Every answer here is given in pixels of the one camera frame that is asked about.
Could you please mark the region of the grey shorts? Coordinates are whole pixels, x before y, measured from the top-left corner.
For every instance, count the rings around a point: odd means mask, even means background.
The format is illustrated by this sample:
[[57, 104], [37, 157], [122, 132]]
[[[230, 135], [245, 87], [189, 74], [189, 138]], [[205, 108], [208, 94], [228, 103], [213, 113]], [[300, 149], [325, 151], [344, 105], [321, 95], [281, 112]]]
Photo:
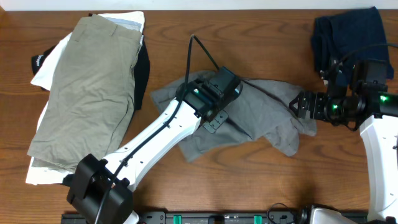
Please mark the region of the grey shorts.
[[204, 127], [179, 142], [188, 162], [217, 147], [236, 146], [266, 138], [286, 156], [299, 148], [300, 134], [315, 136], [317, 124], [309, 118], [298, 118], [289, 103], [302, 87], [275, 80], [243, 79], [243, 92], [225, 111], [228, 119], [214, 132]]

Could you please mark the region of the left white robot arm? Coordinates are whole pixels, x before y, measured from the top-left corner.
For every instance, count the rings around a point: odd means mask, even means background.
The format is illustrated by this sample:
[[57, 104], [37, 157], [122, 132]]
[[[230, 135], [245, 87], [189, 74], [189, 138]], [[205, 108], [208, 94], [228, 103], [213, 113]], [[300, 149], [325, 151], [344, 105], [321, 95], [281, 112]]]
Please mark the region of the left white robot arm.
[[88, 154], [78, 163], [68, 203], [87, 223], [138, 223], [133, 192], [139, 182], [174, 145], [240, 93], [239, 78], [220, 74], [181, 84], [165, 111], [132, 141], [102, 159]]

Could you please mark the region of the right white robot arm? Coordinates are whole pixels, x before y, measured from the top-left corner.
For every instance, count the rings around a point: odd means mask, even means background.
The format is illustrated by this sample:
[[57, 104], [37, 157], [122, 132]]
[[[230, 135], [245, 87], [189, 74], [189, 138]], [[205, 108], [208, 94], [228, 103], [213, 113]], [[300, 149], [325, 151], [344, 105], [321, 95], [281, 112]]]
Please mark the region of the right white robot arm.
[[334, 126], [354, 123], [366, 150], [370, 204], [368, 223], [397, 223], [397, 95], [365, 91], [351, 96], [300, 92], [289, 109], [299, 118]]

